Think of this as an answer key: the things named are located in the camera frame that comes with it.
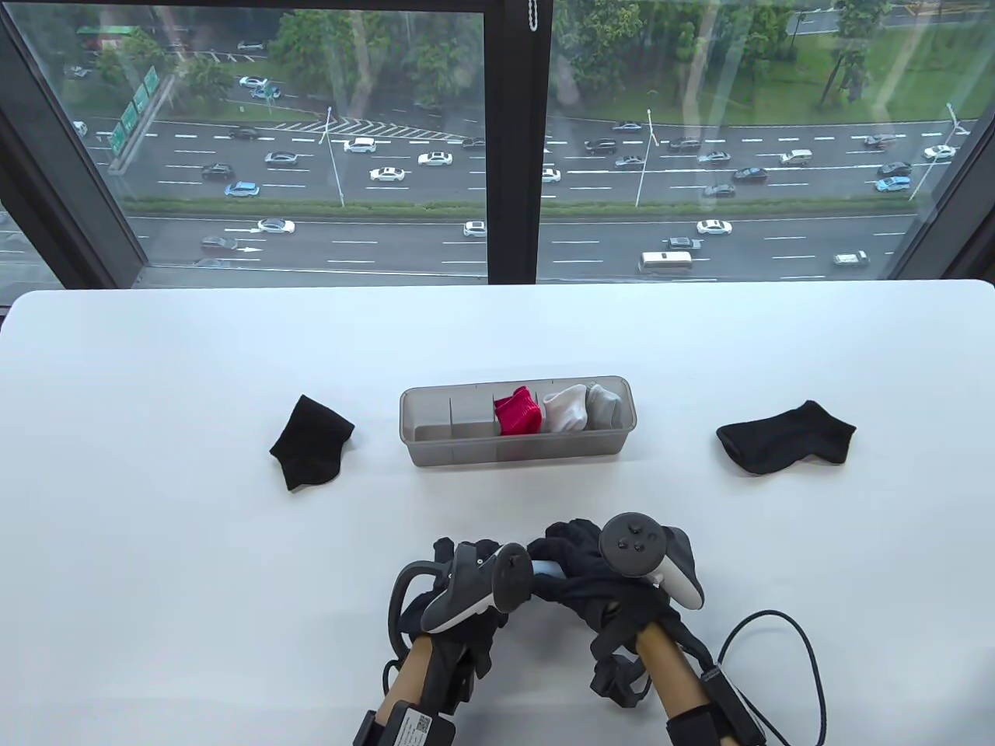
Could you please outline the person's right hand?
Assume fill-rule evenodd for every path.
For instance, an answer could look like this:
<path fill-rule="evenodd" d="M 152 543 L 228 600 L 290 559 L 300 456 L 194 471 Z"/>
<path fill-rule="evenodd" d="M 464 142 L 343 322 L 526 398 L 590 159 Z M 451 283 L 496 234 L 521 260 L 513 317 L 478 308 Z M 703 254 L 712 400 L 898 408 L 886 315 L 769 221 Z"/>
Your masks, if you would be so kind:
<path fill-rule="evenodd" d="M 554 561 L 564 576 L 533 577 L 532 594 L 575 612 L 595 632 L 592 656 L 607 660 L 636 640 L 648 626 L 660 626 L 685 651 L 694 647 L 693 635 L 669 604 L 669 596 L 647 580 L 615 572 L 599 548 L 602 529 L 586 518 L 555 522 L 544 536 L 527 545 L 532 560 Z"/>

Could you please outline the person's left hand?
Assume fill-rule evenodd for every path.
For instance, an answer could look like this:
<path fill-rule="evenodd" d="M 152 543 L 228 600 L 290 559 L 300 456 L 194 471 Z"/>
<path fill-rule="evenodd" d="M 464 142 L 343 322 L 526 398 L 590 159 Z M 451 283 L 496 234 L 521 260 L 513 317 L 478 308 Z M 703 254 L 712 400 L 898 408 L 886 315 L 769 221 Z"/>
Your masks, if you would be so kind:
<path fill-rule="evenodd" d="M 438 538 L 433 557 L 401 572 L 391 597 L 389 636 L 396 649 L 402 639 L 427 636 L 435 647 L 448 644 L 458 661 L 466 660 L 482 678 L 491 668 L 498 629 L 522 603 L 516 593 L 527 582 L 518 572 L 529 565 L 522 547 L 491 539 L 455 542 Z"/>

